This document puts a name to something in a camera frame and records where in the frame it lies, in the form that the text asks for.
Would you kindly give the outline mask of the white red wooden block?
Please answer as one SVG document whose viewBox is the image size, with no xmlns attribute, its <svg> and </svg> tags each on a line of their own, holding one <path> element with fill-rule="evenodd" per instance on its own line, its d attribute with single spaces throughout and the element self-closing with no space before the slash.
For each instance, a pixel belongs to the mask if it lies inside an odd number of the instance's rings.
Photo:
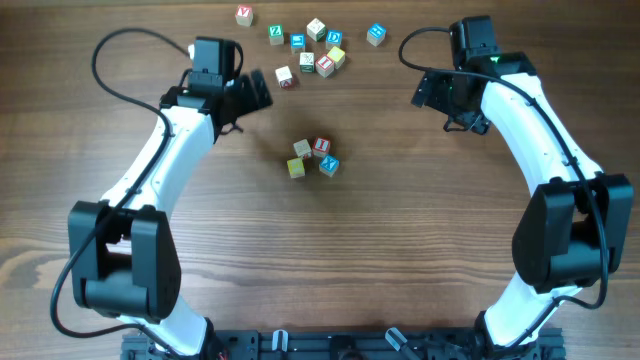
<svg viewBox="0 0 640 360">
<path fill-rule="evenodd" d="M 294 77 L 288 66 L 277 68 L 275 75 L 281 88 L 285 89 L 294 85 Z"/>
</svg>

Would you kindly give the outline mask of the white number wooden block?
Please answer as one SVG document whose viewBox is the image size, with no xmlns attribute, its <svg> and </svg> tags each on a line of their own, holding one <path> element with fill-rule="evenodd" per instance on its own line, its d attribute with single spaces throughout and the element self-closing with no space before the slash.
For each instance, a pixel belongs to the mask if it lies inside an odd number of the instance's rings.
<svg viewBox="0 0 640 360">
<path fill-rule="evenodd" d="M 313 151 L 307 139 L 302 139 L 293 144 L 296 156 L 300 159 L 306 160 L 313 157 Z"/>
</svg>

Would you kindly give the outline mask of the red I wooden block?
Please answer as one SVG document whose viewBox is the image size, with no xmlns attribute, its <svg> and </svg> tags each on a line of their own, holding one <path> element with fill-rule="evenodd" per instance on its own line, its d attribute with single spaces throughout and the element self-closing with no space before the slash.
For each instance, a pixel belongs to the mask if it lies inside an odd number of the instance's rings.
<svg viewBox="0 0 640 360">
<path fill-rule="evenodd" d="M 312 146 L 312 152 L 315 157 L 325 158 L 330 151 L 331 141 L 323 137 L 317 137 Z"/>
</svg>

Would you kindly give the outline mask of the blue X wooden block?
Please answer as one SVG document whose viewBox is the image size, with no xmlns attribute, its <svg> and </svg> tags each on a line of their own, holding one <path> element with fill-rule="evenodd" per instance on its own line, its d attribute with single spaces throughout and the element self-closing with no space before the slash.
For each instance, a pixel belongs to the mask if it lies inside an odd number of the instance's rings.
<svg viewBox="0 0 640 360">
<path fill-rule="evenodd" d="M 326 155 L 319 164 L 321 173 L 333 177 L 339 168 L 340 161 L 331 155 Z"/>
</svg>

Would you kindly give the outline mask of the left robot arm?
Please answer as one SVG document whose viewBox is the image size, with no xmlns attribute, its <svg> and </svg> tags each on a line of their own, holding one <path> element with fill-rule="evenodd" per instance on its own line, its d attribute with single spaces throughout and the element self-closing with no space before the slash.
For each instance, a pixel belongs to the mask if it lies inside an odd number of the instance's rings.
<svg viewBox="0 0 640 360">
<path fill-rule="evenodd" d="M 150 109 L 158 121 L 134 163 L 99 201 L 79 201 L 69 213 L 70 257 L 51 295 L 50 318 L 60 333 L 79 337 L 58 314 L 70 279 L 78 306 L 120 322 L 91 337 L 135 329 L 164 359 L 225 359 L 228 351 L 211 320 L 180 295 L 182 272 L 169 220 L 218 138 L 272 99 L 261 71 L 242 74 L 239 43 L 198 37 L 181 52 L 192 65 Z"/>
</svg>

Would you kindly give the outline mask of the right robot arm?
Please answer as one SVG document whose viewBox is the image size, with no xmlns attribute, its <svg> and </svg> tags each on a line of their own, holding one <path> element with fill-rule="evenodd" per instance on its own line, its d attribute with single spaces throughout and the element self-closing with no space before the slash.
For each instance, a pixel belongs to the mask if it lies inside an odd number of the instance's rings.
<svg viewBox="0 0 640 360">
<path fill-rule="evenodd" d="M 527 183 L 530 200 L 512 238 L 515 274 L 477 321 L 486 356 L 528 350 L 565 303 L 596 310 L 618 269 L 634 200 L 628 178 L 609 175 L 573 140 L 521 52 L 498 46 L 487 16 L 446 28 L 453 65 L 426 67 L 417 107 L 443 113 L 448 132 L 498 130 Z M 596 287 L 593 301 L 579 293 Z"/>
</svg>

